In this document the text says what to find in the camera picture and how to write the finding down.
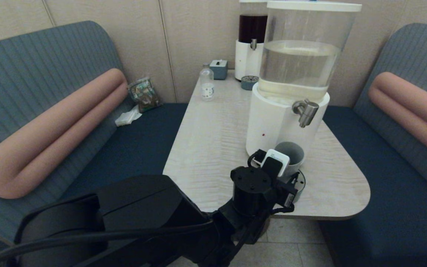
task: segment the gray tissue box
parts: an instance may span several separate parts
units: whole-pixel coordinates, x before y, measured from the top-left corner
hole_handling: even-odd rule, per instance
[[[213,71],[214,80],[227,79],[228,61],[226,60],[212,60],[210,69]]]

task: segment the metal spigot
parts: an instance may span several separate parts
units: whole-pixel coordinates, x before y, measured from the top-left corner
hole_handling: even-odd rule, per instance
[[[293,113],[301,115],[299,117],[299,126],[301,128],[311,124],[318,109],[319,105],[309,101],[307,98],[304,101],[296,101],[293,104]]]
[[[251,39],[251,43],[249,44],[249,47],[253,49],[253,51],[256,50],[256,39]]]

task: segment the pink cushion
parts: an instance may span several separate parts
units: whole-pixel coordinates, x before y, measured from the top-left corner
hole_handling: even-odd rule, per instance
[[[370,100],[427,147],[427,92],[390,72],[379,74]]]
[[[126,86],[123,73],[111,69],[1,142],[0,197],[34,190],[125,99]]]

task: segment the light wooden table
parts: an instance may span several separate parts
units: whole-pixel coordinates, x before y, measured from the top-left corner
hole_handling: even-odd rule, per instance
[[[215,81],[214,97],[202,101],[197,81],[164,168],[202,211],[215,211],[232,197],[230,171],[246,166],[248,159],[251,91],[241,89],[229,71],[225,81]],[[366,178],[324,122],[301,171],[306,187],[295,211],[275,217],[345,220],[367,206]]]

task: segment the clear water tank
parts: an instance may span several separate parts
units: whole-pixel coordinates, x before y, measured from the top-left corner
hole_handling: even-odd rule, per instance
[[[361,5],[325,1],[268,1],[258,91],[291,105],[320,101]]]

